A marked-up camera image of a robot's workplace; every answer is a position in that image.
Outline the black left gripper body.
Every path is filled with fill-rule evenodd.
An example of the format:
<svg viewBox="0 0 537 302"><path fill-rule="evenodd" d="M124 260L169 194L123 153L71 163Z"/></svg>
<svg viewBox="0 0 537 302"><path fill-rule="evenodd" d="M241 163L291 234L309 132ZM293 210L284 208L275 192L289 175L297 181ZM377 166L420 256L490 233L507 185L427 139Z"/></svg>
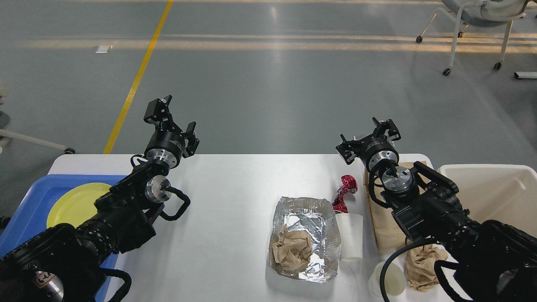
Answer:
<svg viewBox="0 0 537 302"><path fill-rule="evenodd" d="M160 161L166 163L170 169L180 164L182 151L185 147L183 131L176 126L173 130L157 130L151 137L144 152L144 158L148 161Z"/></svg>

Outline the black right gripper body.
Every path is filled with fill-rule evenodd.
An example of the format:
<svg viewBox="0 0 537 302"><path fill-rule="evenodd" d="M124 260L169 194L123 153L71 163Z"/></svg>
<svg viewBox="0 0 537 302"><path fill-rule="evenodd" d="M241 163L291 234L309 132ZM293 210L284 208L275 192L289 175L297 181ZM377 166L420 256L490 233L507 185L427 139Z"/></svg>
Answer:
<svg viewBox="0 0 537 302"><path fill-rule="evenodd" d="M362 161L368 172L395 170L399 166L399 154L387 136L365 136L360 140L348 141L351 165L355 159Z"/></svg>

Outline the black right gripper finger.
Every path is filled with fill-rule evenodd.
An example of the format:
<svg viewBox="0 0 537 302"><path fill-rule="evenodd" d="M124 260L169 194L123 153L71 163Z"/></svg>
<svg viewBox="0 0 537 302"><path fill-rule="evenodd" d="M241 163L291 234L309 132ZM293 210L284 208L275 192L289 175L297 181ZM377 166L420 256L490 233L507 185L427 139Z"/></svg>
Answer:
<svg viewBox="0 0 537 302"><path fill-rule="evenodd" d="M393 143L401 140L399 129L391 119L378 120L372 118L375 128L372 132L372 140L382 143Z"/></svg>
<svg viewBox="0 0 537 302"><path fill-rule="evenodd" d="M336 146L336 151L346 164L352 164L360 150L360 142L358 140L347 140L344 134L340 134L341 143Z"/></svg>

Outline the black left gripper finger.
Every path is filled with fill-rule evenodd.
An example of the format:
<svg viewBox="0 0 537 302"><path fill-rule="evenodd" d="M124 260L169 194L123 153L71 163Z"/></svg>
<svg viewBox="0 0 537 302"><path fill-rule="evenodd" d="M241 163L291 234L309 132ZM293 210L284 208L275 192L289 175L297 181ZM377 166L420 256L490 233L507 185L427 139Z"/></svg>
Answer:
<svg viewBox="0 0 537 302"><path fill-rule="evenodd" d="M156 98L148 103L143 120L157 130L173 130L173 118L169 111L172 96Z"/></svg>
<svg viewBox="0 0 537 302"><path fill-rule="evenodd" d="M193 156L199 146L200 141L196 137L195 127L196 127L196 122L190 122L186 130L182 133L182 137L186 141L185 147L182 151L183 158Z"/></svg>

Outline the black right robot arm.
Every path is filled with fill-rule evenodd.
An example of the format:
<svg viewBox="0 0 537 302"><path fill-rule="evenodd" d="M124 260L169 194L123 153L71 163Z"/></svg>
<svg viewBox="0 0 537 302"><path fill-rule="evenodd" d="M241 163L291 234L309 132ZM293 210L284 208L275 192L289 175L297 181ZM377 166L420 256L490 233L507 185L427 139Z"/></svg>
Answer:
<svg viewBox="0 0 537 302"><path fill-rule="evenodd" d="M443 269L470 302L535 302L537 247L535 237L497 220L479 223L469 217L458 197L458 186L421 162L412 168L399 165L393 142L401 138L391 120L373 118L373 132L359 140L341 135L336 149L346 164L359 158L368 172L368 193L391 215L409 245L395 251L382 266L380 291L388 301L384 280L399 255L429 244L440 244L455 262L437 260L435 274L445 293L455 302L464 299L450 286Z"/></svg>

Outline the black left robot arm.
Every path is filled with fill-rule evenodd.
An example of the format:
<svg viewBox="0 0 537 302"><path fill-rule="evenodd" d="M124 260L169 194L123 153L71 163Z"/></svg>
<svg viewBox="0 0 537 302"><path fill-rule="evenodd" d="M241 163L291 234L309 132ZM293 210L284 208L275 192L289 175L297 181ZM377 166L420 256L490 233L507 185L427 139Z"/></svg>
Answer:
<svg viewBox="0 0 537 302"><path fill-rule="evenodd" d="M76 227L49 227L1 258L2 302L94 302L108 277L123 281L111 301L127 296L132 277L102 264L154 237L157 218L178 220L190 206L167 175L194 155L196 123L182 130L169 111L171 101L168 95L149 102L143 119L155 126L153 136L132 172L96 199L94 216Z"/></svg>

